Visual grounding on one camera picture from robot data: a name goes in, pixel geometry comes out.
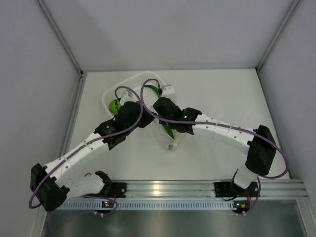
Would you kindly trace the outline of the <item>clear zip top bag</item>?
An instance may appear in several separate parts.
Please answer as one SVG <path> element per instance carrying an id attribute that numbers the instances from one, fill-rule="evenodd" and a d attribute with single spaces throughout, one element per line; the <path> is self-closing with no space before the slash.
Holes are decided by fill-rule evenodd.
<path id="1" fill-rule="evenodd" d="M 153 109 L 153 106 L 151 106 L 150 110 L 159 117 L 158 113 Z M 180 137 L 179 135 L 177 135 L 176 130 L 172 130 L 175 138 L 174 140 L 171 139 L 170 136 L 165 132 L 162 126 L 164 123 L 160 123 L 160 121 L 161 121 L 160 119 L 157 119 L 157 118 L 154 119 L 153 136 L 160 146 L 162 146 L 167 151 L 173 152 L 176 150 L 178 146 Z"/>

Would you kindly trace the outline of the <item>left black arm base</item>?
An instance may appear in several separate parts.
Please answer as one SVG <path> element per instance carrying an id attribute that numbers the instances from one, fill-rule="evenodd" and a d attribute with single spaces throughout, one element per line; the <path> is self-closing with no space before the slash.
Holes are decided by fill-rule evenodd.
<path id="1" fill-rule="evenodd" d="M 106 198 L 126 198 L 127 183 L 125 182 L 111 182 L 105 185 L 103 196 Z"/>

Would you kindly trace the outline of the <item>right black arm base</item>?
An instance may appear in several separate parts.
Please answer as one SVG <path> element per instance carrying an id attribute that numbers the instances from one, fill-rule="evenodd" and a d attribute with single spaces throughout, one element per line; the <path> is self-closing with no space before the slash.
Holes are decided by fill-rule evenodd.
<path id="1" fill-rule="evenodd" d="M 233 182 L 215 182 L 215 196 L 217 198 L 255 198 L 259 192 L 259 186 L 256 182 L 251 182 L 251 184 L 246 188 L 241 188 Z"/>

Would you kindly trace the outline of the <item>green fake pepper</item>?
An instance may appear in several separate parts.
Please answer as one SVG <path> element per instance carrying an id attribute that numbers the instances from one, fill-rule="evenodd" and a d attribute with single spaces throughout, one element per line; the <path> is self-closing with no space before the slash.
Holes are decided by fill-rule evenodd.
<path id="1" fill-rule="evenodd" d="M 174 140 L 175 136 L 170 126 L 168 124 L 163 124 L 162 126 L 165 132 L 170 136 L 170 138 Z"/>
<path id="2" fill-rule="evenodd" d="M 151 89 L 158 98 L 161 98 L 162 97 L 162 92 L 163 90 L 161 88 L 157 88 L 153 85 L 145 85 L 145 88 L 148 88 L 148 89 Z"/>

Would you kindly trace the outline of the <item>green fake melon ball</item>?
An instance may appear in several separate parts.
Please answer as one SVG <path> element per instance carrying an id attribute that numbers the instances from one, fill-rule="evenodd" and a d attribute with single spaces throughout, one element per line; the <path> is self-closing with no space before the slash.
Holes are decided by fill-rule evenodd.
<path id="1" fill-rule="evenodd" d="M 116 115 L 119 112 L 119 109 L 121 108 L 121 103 L 119 99 L 114 99 L 109 103 L 109 111 Z"/>

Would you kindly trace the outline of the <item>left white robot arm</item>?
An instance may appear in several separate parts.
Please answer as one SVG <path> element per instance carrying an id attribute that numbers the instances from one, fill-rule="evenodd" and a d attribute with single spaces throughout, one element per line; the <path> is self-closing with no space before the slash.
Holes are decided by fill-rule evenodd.
<path id="1" fill-rule="evenodd" d="M 72 178 L 96 157 L 124 142 L 137 128 L 145 128 L 154 120 L 137 102 L 126 102 L 110 120 L 101 123 L 82 143 L 44 166 L 31 169 L 32 198 L 37 198 L 47 212 L 59 208 L 66 200 L 91 195 L 113 197 L 113 183 L 106 173 L 96 171 Z"/>

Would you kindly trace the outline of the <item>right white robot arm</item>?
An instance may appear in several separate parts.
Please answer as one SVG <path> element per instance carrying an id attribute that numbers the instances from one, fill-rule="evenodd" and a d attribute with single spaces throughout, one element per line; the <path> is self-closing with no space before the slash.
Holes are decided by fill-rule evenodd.
<path id="1" fill-rule="evenodd" d="M 270 130 L 265 126 L 247 133 L 245 130 L 220 123 L 194 108 L 180 109 L 169 98 L 161 97 L 152 106 L 157 115 L 167 120 L 171 129 L 179 133 L 206 136 L 229 145 L 246 155 L 245 163 L 237 169 L 230 184 L 231 192 L 242 196 L 249 185 L 270 172 L 277 149 Z"/>

